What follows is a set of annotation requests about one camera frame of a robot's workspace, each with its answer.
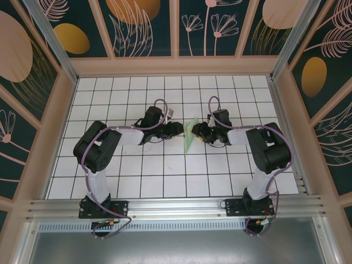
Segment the grid square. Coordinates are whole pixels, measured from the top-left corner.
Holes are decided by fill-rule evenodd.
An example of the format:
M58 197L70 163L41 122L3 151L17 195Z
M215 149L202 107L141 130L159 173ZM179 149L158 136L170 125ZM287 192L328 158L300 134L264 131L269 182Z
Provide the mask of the grid square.
M163 156L143 156L142 175L163 175Z
M95 83L95 91L106 91L112 89L112 81L114 78L97 78Z
M141 175L142 157L141 156L122 156L120 175Z
M219 140L215 141L212 146L209 144L205 144L205 149L207 151L207 154L226 153L225 144L221 143Z
M236 103L235 89L219 89L219 99L222 103Z
M164 90L164 77L148 77L148 90Z
M88 120L106 120L108 115L108 105L106 106L91 106Z
M182 90L165 90L165 101L167 103L182 103Z
M293 173L280 173L275 181L280 194L299 194Z
M93 92L76 92L74 106L90 105L92 102Z
M199 77L182 76L182 89L199 89Z
M276 117L273 103L257 103L260 117Z
M201 102L207 103L209 102L210 97L216 96L218 97L218 90L217 89L202 89L200 90L201 94Z
M216 76L218 88L235 88L232 76Z
M205 155L186 155L186 174L206 174L207 160Z
M65 138L80 138L84 135L86 121L69 121L65 132Z
M259 118L242 118L243 125L260 125Z
M239 103L241 117L259 117L256 103Z
M205 154L205 144L203 141L195 138L188 149L187 154Z
M247 154L229 154L230 173L251 173Z
M118 176L120 174L120 156L113 156L109 166L106 167L106 176Z
M96 78L80 78L77 91L93 91Z
M184 175L164 177L164 197L186 197L186 178Z
M185 157L183 155L164 156L164 175L184 175Z
M127 105L127 119L138 120L144 117L145 104L129 104Z
M128 90L130 88L129 77L117 77L114 78L112 90Z
M95 91L92 105L108 105L110 101L110 91Z
M79 140L80 139L64 139L60 150L60 156L73 157L73 148Z
M243 190L252 182L252 174L231 174L231 184L233 195L243 195Z
M229 173L226 154L207 155L208 174Z
M110 105L108 112L108 120L125 120L127 106Z
M159 143L147 143L143 146L143 155L163 155L164 153L164 142Z
M70 121L87 121L90 106L72 106Z
M183 136L175 136L170 140L164 141L164 154L174 155L174 154L184 154L184 138Z
M142 177L141 198L163 197L163 177Z
M56 165L54 177L74 177L77 169L76 157L60 157Z
M238 110L238 103L222 103L221 109L227 109L230 118L241 117L240 111Z
M165 89L182 89L181 76L165 77Z
M249 76L233 76L236 88L252 88Z
M187 175L187 197L209 196L207 175Z
M183 90L184 103L200 103L200 91L195 89Z
M131 77L130 90L146 90L147 77Z
M237 89L238 102L255 102L252 89Z
M272 102L269 89L253 89L256 102Z
M53 178L49 193L49 199L70 199L74 179L74 177Z
M200 88L201 89L216 89L215 76L199 76Z
M117 198L139 198L141 176L120 177Z
M210 196L232 196L229 174L209 175Z
M147 91L130 91L128 103L143 104L146 101Z
M128 91L112 91L110 97L110 105L126 105L128 99Z
M136 155L142 155L142 153L143 153L143 146L140 146L140 145L125 145L122 148L123 156L136 156Z
M183 105L183 118L202 118L202 109L199 103L187 103Z
M259 76L250 76L251 78L251 83L253 88L268 88L268 81L266 80L266 77L263 75Z
M147 103L154 103L157 99L164 99L164 90L148 90Z
M117 198L117 187L119 186L119 177L107 177L106 183L108 185L108 191L112 199Z
M86 179L82 177L80 178L77 177L73 185L71 199L82 199L86 196L86 194L87 194Z

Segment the leaf illustration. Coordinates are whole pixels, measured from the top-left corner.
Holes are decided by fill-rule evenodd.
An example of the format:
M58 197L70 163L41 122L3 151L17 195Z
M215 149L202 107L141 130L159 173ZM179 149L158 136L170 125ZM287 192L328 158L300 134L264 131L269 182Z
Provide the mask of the leaf illustration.
M352 0L339 0L332 21L337 28L344 29L352 25Z
M342 54L347 53L348 49L352 47L352 27L347 29L336 27L330 30L322 43L316 46L321 46L321 52L324 57L341 58Z
M67 12L67 0L38 0L45 17L52 22L58 22Z

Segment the black mounting bracket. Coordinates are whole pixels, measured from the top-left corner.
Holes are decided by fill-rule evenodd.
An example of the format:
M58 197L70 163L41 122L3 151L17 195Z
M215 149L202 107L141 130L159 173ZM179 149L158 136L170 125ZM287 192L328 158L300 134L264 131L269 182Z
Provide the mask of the black mounting bracket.
M106 209L116 212L120 215L127 216L128 213L128 201L112 201L111 197L101 203ZM80 202L78 218L80 219L112 219L118 218L112 214L101 209L94 201L90 200L88 196L85 197L85 201Z

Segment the floral wallpaper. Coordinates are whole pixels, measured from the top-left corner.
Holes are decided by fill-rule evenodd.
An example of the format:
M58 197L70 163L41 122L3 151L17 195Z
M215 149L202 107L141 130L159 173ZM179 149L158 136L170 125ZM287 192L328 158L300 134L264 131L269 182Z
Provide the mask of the floral wallpaper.
M12 199L37 130L0 98L0 196Z
M179 55L233 56L249 1L180 0Z

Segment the purple cable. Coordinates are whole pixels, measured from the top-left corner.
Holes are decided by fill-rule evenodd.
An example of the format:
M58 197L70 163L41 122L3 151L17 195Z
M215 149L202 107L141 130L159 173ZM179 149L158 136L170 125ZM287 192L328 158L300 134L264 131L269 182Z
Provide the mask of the purple cable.
M92 148L93 144L95 143L95 141L103 134L105 133L106 131L108 130L118 130L118 129L136 129L136 130L150 130L150 129L153 129L153 128L156 128L158 127L159 125L161 125L162 123L164 123L165 119L166 119L166 116L167 116L167 111L168 111L168 106L167 106L167 103L165 102L164 99L157 99L155 100L154 102L154 106L156 105L156 102L158 101L162 101L165 105L165 109L166 109L166 114L163 116L163 118L159 121L159 123L157 123L156 125L153 125L149 128L136 128L134 126L109 126L107 128L104 128L103 130L101 130L93 139L92 141L88 144L88 147L87 149L84 151L83 153L83 156L82 156L82 160L81 160L81 166L82 166L82 169L84 170L85 172L85 178L86 178L86 185L87 185L87 190L89 192L89 194L91 195L92 199L94 200L94 202L101 208L103 209L105 212L108 212L109 214L113 215L113 216L117 216L119 218L125 218L125 219L128 219L127 223L122 225L119 229L117 229L115 232L113 233L109 233L107 234L106 236L97 236L95 234L95 231L96 229L99 227L98 225L93 229L93 235L94 237L97 239L107 239L107 238L110 238L110 237L113 237L114 235L116 235L117 233L119 233L123 228L125 228L131 221L132 221L132 218L128 217L128 216L124 216L123 214L119 214L119 213L115 213L113 211L110 211L109 209L105 208L104 206L102 206L96 199L95 195L93 194L92 192L92 189L90 188L90 185L89 185L89 178L88 178L88 169L84 166L84 161L87 157L87 154L90 150L90 148Z
M272 194L270 194L268 191L269 191L269 188L270 188L270 185L272 184L272 182L275 180L275 177L280 174L281 172L284 172L286 171L288 168L290 168L294 162L294 150L293 150L293 147L292 145L290 144L290 142L286 139L286 137L284 137L283 134L281 134L280 132L276 131L275 129L269 127L269 126L266 126L266 125L245 125L245 126L229 126L229 125L225 125L224 123L220 122L218 119L216 119L216 117L214 116L213 112L211 111L211 101L213 99L216 99L218 101L218 108L217 110L221 109L221 106L220 106L220 100L218 97L216 96L212 96L210 97L209 99L209 102L208 102L208 109L209 109L209 112L210 112L210 115L211 117L221 126L225 127L225 128L228 128L228 129L247 129L247 128L265 128L267 130L270 130L272 132L274 132L275 134L277 134L280 138L282 138L282 140L285 142L285 144L288 146L289 148L289 151L290 151L290 154L291 154L291 160L290 160L290 163L283 169L280 169L278 171L276 171L274 173L274 175L271 177L271 179L269 180L268 184L266 185L266 188L265 188L265 191L269 194L269 195L277 195L277 199L276 199L276 206L275 206L275 214L274 214L274 219L276 219L276 215L277 215L277 210L278 210L278 206L279 206L279 191L276 191ZM246 220L246 223L245 223L245 231L248 235L253 235L255 234L254 232L252 232L251 230L249 230L247 228L248 226L248 222L251 218L248 218ZM266 232L268 232L268 230L270 229L271 227L271 224L267 227L267 229L265 229L263 232L262 232L262 235L265 234Z

